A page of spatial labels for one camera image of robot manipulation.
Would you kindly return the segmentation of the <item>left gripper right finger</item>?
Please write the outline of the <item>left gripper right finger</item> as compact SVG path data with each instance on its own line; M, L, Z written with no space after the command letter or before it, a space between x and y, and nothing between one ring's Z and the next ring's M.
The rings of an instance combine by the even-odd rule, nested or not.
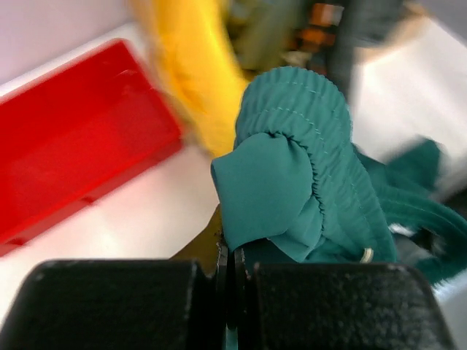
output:
M246 265L233 254L240 349L454 349L430 284L399 264Z

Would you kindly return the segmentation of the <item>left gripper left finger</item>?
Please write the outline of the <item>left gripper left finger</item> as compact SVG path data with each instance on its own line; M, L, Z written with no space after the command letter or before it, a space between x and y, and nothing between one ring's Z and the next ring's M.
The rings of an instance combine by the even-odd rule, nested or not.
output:
M3 349L223 349L221 214L167 260L49 260L24 279Z

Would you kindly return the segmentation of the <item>dark green shorts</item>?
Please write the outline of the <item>dark green shorts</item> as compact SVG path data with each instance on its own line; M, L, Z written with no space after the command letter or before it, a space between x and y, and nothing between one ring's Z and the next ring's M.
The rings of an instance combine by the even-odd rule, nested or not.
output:
M433 199L440 157L422 139L386 163L371 159L352 143L332 82L294 67L266 72L244 92L232 152L212 161L226 244L248 268L404 265L434 296L466 272L466 212ZM225 342L240 349L233 269Z

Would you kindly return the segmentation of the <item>grey shorts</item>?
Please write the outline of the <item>grey shorts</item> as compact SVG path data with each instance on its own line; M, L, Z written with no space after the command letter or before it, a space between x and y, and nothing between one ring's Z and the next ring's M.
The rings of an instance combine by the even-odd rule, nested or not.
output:
M417 39L429 20L418 1L346 1L335 42L326 56L327 77L349 99L356 65Z

